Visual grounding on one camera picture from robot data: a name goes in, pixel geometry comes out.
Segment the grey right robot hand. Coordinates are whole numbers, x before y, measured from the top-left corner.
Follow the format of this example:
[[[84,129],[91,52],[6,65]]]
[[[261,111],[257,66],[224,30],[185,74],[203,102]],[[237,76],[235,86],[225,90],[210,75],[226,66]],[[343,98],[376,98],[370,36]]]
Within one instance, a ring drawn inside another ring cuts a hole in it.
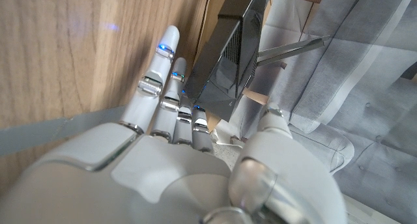
[[[2,223],[346,223],[325,166],[276,104],[233,167],[212,152],[205,113],[181,102],[184,59],[169,26],[118,123],[41,157],[1,198]]]

